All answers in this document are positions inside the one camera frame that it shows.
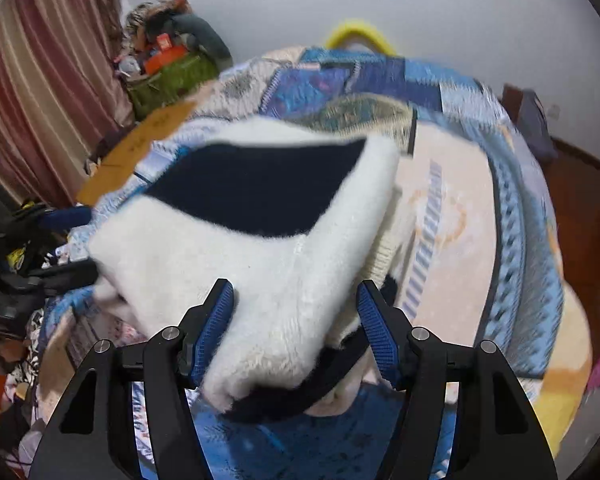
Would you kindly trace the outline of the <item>cream navy striped cat sweater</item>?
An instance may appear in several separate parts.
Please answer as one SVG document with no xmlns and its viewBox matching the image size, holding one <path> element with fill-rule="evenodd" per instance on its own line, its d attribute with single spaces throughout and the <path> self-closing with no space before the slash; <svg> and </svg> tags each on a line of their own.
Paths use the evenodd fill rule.
<svg viewBox="0 0 600 480">
<path fill-rule="evenodd" d="M 202 396 L 228 413 L 258 387 L 298 387 L 358 327 L 353 289 L 393 199 L 400 151 L 373 130 L 228 122 L 102 222 L 88 242 L 99 303 L 145 336 L 220 278 L 236 295 Z"/>
</svg>

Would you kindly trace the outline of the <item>pile of colourful clothes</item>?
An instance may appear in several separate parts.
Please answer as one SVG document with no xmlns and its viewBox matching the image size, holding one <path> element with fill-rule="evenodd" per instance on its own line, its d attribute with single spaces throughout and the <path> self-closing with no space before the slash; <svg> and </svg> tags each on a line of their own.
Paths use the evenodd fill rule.
<svg viewBox="0 0 600 480">
<path fill-rule="evenodd" d="M 166 22 L 174 16 L 192 12 L 188 0 L 158 0 L 139 4 L 124 19 L 121 51 L 146 51 L 162 33 Z"/>
</svg>

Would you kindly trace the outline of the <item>yellow orange fleece blanket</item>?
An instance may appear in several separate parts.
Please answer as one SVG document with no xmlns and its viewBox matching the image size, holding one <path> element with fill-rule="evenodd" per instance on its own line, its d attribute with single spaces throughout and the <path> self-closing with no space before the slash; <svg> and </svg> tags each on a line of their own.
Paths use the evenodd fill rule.
<svg viewBox="0 0 600 480">
<path fill-rule="evenodd" d="M 550 250 L 562 280 L 564 301 L 554 350 L 533 409 L 556 457 L 560 442 L 576 418 L 593 362 L 591 331 L 581 301 L 564 277 L 555 222 L 546 222 Z"/>
</svg>

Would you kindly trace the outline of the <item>wooden folding lap desk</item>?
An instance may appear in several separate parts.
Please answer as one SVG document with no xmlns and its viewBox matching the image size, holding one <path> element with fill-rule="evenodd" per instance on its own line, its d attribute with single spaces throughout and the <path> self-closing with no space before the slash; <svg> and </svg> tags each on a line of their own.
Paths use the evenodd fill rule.
<svg viewBox="0 0 600 480">
<path fill-rule="evenodd" d="M 151 143 L 165 139 L 192 112 L 194 101 L 181 101 L 151 112 L 102 160 L 93 177 L 80 189 L 76 201 L 94 206 L 105 194 L 121 188 L 149 152 Z"/>
</svg>

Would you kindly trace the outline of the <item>striped red beige curtain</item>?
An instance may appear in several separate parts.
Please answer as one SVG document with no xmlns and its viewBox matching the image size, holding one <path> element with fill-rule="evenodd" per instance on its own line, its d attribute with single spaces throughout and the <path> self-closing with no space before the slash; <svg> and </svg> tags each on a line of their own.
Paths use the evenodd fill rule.
<svg viewBox="0 0 600 480">
<path fill-rule="evenodd" d="M 120 0 L 0 0 L 0 182 L 19 197 L 73 202 L 83 164 L 129 125 L 114 73 Z"/>
</svg>

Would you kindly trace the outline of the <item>green fabric storage bin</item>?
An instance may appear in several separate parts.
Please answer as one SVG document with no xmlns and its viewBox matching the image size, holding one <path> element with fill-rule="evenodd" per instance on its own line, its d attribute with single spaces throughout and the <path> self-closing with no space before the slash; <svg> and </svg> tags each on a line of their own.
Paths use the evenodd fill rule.
<svg viewBox="0 0 600 480">
<path fill-rule="evenodd" d="M 218 66 L 212 58 L 201 53 L 188 54 L 151 76 L 128 80 L 126 91 L 135 118 L 143 120 L 157 108 L 178 102 L 218 75 Z"/>
</svg>

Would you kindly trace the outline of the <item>blue patchwork bed quilt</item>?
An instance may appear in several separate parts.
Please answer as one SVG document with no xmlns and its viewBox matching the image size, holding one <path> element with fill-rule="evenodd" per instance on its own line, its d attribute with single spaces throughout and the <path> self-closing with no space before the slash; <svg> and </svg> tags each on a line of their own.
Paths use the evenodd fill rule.
<svg viewBox="0 0 600 480">
<path fill-rule="evenodd" d="M 377 53 L 223 74 L 71 235 L 35 479 L 551 479 L 564 290 L 492 92 Z"/>
</svg>

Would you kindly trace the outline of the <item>orange box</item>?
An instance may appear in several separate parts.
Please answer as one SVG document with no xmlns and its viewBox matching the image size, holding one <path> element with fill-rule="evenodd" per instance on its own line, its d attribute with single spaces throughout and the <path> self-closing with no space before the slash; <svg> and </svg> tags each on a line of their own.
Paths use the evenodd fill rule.
<svg viewBox="0 0 600 480">
<path fill-rule="evenodd" d="M 164 32 L 157 37 L 157 47 L 151 51 L 148 59 L 144 62 L 144 69 L 147 75 L 153 75 L 164 66 L 167 66 L 188 53 L 188 49 L 182 44 L 174 44 L 171 37 Z"/>
</svg>

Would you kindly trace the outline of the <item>grey bag on floor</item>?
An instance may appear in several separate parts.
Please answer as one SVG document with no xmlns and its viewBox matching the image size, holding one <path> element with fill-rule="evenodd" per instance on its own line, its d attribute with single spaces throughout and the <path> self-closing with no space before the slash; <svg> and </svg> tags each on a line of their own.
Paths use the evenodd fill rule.
<svg viewBox="0 0 600 480">
<path fill-rule="evenodd" d="M 545 110 L 536 92 L 504 84 L 501 104 L 539 163 L 554 162 L 558 151 L 548 133 Z"/>
</svg>

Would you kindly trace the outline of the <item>yellow curved foam tube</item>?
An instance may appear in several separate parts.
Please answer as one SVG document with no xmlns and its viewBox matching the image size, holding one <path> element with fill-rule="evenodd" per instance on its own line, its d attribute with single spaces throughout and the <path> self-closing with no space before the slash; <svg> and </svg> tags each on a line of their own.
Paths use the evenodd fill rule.
<svg viewBox="0 0 600 480">
<path fill-rule="evenodd" d="M 351 44 L 362 44 L 375 53 L 397 56 L 396 48 L 372 24 L 362 20 L 345 20 L 339 23 L 325 41 L 326 49 L 344 49 Z"/>
</svg>

